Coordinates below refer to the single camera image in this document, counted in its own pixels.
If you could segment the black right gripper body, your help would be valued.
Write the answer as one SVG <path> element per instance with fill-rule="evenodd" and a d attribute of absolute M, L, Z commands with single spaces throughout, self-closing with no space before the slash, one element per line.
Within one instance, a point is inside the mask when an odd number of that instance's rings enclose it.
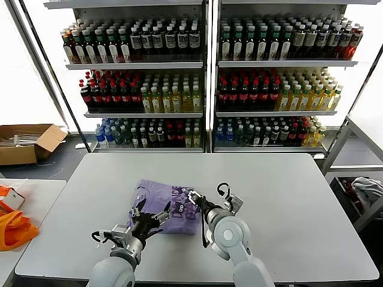
<path fill-rule="evenodd" d="M 199 207 L 201 210 L 201 213 L 209 213 L 210 210 L 215 208 L 215 204 L 210 202 L 206 196 L 202 196 L 199 199 Z"/>

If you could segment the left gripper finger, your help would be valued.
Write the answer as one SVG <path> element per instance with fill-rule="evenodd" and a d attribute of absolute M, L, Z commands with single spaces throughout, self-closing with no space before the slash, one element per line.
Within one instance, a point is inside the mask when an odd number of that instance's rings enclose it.
<path fill-rule="evenodd" d="M 153 215 L 151 218 L 156 220 L 159 224 L 164 224 L 169 219 L 170 208 L 171 208 L 171 201 L 167 203 L 163 211 Z"/>
<path fill-rule="evenodd" d="M 137 216 L 140 216 L 140 211 L 142 211 L 142 208 L 144 207 L 146 202 L 146 199 L 141 200 L 138 202 L 134 207 L 130 210 L 130 218 L 131 220 L 134 220 Z"/>

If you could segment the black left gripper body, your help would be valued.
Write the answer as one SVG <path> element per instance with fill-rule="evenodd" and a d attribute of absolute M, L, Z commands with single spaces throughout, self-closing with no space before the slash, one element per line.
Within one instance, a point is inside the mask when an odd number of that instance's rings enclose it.
<path fill-rule="evenodd" d="M 149 237 L 162 232 L 160 220 L 155 214 L 140 213 L 132 217 L 132 235 L 140 240 L 147 240 Z"/>

